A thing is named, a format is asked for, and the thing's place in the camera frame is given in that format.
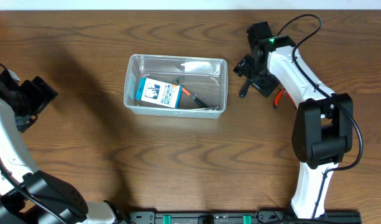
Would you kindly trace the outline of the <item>red handled pliers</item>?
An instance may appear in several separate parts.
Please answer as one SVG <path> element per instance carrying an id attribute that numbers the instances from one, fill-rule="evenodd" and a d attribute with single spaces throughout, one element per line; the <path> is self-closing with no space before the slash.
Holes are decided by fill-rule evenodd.
<path id="1" fill-rule="evenodd" d="M 284 87 L 280 87 L 279 92 L 276 94 L 276 96 L 273 100 L 273 108 L 275 110 L 278 109 L 278 103 L 279 103 L 279 101 L 283 95 L 287 95 L 291 99 L 291 101 L 294 105 L 294 108 L 297 109 L 297 105 L 295 104 L 295 101 L 293 100 L 293 98 L 290 96 L 289 92 L 287 92 L 287 90 Z"/>

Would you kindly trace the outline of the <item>black yellow screwdriver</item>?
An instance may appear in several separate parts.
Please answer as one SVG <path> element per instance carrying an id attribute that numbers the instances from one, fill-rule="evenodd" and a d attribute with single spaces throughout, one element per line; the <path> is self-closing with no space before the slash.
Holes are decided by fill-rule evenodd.
<path id="1" fill-rule="evenodd" d="M 251 82 L 252 82 L 252 80 L 250 78 L 248 78 L 245 81 L 244 85 L 242 86 L 242 88 L 241 88 L 241 90 L 239 92 L 239 97 L 240 98 L 244 98 L 247 95 Z"/>

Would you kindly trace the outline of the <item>silver double-ended wrench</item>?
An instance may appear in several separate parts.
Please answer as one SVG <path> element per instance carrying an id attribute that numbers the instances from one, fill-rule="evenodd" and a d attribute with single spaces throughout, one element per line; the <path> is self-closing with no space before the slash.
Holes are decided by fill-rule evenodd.
<path id="1" fill-rule="evenodd" d="M 205 107 L 205 108 L 195 108 L 191 109 L 190 111 L 219 111 L 220 107 L 219 106 L 214 106 L 214 107 Z"/>

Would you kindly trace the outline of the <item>clear plastic storage container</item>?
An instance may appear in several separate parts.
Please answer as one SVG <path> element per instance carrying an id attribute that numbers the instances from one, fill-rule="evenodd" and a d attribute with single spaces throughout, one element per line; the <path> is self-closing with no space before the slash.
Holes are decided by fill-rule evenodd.
<path id="1" fill-rule="evenodd" d="M 227 86 L 223 59 L 134 54 L 123 103 L 135 114 L 218 119 L 226 109 Z"/>

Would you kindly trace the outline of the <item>small hammer black red handle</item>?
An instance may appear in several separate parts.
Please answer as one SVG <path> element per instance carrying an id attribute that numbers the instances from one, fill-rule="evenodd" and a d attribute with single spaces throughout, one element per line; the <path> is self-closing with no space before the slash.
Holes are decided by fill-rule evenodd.
<path id="1" fill-rule="evenodd" d="M 182 92 L 189 96 L 200 108 L 209 108 L 209 105 L 207 105 L 203 100 L 198 98 L 196 95 L 194 95 L 191 91 L 189 91 L 186 87 L 184 87 L 180 82 L 184 80 L 184 77 L 177 78 L 176 80 L 172 81 L 172 84 L 178 85 L 181 87 Z"/>

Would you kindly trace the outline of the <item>blue white cardboard box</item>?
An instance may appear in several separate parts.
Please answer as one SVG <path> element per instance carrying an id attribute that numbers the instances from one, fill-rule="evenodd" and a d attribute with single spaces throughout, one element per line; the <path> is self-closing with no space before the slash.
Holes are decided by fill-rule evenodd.
<path id="1" fill-rule="evenodd" d="M 174 109 L 178 108 L 180 97 L 180 86 L 150 78 L 139 80 L 135 96 L 137 100 Z"/>

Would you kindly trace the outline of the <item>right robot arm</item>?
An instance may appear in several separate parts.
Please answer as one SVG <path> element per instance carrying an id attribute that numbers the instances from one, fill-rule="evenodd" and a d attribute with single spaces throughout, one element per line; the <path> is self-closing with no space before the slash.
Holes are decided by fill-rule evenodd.
<path id="1" fill-rule="evenodd" d="M 300 161 L 300 172 L 291 209 L 297 218 L 319 218 L 329 181 L 352 148 L 351 97 L 336 94 L 324 85 L 301 58 L 296 43 L 287 35 L 273 35 L 268 22 L 247 30 L 251 53 L 234 67 L 245 77 L 241 98 L 254 87 L 268 97 L 281 86 L 296 112 L 291 144 Z"/>

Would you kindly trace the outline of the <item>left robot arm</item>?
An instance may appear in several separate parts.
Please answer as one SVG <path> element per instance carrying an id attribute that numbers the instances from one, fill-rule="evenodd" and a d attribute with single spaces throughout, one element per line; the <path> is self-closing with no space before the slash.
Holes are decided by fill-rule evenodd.
<path id="1" fill-rule="evenodd" d="M 42 78 L 0 73 L 0 223 L 122 223 L 110 202 L 87 202 L 71 184 L 42 170 L 21 134 L 58 95 Z"/>

